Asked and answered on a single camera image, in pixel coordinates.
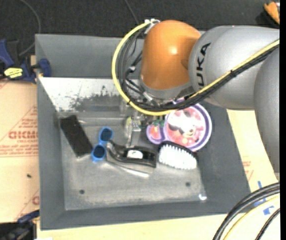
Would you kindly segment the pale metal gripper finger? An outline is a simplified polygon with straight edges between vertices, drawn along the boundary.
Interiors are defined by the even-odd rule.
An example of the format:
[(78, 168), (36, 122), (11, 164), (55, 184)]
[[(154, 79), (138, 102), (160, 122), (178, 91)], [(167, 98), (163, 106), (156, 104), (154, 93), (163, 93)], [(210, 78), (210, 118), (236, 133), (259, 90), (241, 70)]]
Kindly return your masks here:
[(126, 145), (129, 146), (131, 144), (131, 136), (132, 136), (132, 117), (127, 117), (125, 120), (124, 131), (125, 136), (127, 138)]
[(132, 124), (132, 146), (137, 146), (140, 140), (141, 126), (135, 122)]

